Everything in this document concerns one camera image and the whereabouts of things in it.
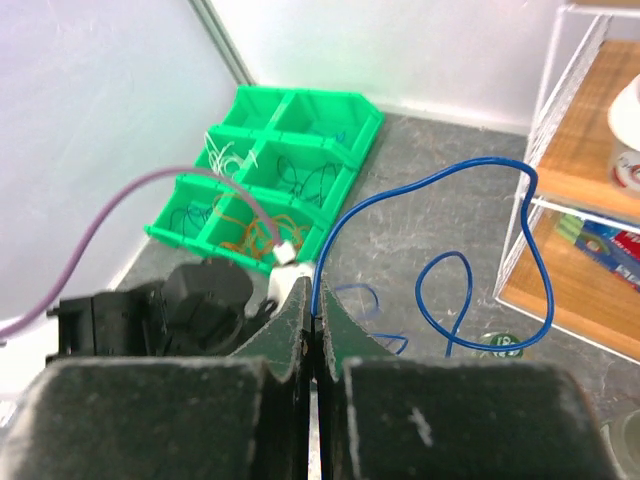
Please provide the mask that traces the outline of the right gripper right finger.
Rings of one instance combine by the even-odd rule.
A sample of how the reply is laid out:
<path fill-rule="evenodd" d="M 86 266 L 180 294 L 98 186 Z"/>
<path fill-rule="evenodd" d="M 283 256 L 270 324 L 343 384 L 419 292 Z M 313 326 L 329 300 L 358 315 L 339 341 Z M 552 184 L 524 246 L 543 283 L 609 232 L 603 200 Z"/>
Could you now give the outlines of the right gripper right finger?
<path fill-rule="evenodd" d="M 319 301 L 326 479 L 604 479 L 589 402 L 553 364 L 413 359 L 377 343 L 328 288 Z"/>

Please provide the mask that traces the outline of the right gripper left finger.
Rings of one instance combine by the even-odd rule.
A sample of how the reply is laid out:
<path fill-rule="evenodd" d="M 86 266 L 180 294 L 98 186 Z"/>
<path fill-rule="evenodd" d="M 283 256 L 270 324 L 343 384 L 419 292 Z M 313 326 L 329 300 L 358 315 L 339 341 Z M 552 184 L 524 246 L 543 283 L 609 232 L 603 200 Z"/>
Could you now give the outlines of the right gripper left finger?
<path fill-rule="evenodd" d="M 5 479 L 303 479 L 311 283 L 226 357 L 58 360 L 1 435 Z"/>

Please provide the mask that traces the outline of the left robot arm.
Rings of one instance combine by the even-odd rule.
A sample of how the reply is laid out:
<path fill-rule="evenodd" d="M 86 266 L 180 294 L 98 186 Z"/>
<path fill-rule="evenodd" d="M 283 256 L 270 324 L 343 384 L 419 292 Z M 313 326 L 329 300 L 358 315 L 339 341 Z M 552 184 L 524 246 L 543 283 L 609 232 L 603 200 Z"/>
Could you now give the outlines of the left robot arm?
<path fill-rule="evenodd" d="M 249 316 L 253 293 L 245 270 L 210 257 L 130 290 L 62 300 L 47 312 L 58 320 L 58 351 L 45 363 L 68 357 L 229 355 L 275 308 L 265 299 Z"/>

